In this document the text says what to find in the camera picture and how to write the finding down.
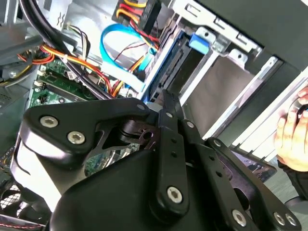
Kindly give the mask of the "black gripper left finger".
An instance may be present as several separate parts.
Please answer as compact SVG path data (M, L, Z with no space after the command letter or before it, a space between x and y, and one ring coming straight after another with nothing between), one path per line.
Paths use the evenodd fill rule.
M153 206L181 213L188 207L183 136L183 112L178 98L162 91L156 112L136 98L36 106L28 109L20 127L20 158L36 163L20 166L20 182L37 193L54 211L60 198L84 178L93 156L130 144L154 152Z

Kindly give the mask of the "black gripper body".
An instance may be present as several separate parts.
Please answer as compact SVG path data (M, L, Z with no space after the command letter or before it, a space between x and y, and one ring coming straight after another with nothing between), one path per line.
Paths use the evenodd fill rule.
M156 177L155 155L141 151L72 186L50 219L52 231L226 231L205 178L186 165L190 207L170 224L150 210Z

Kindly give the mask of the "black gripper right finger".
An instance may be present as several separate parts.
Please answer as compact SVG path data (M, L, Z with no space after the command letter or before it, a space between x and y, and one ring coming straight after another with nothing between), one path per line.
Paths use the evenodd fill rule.
M180 101L170 102L184 139L185 160L192 164L198 202L218 231L299 231L296 216L232 152L216 138L202 140L184 118Z

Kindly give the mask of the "person's right hand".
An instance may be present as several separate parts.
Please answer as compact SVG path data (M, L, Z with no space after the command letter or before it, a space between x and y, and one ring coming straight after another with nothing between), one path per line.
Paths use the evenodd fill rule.
M274 145L278 160L290 169L307 172L308 170L308 111L301 117L290 111L277 123Z

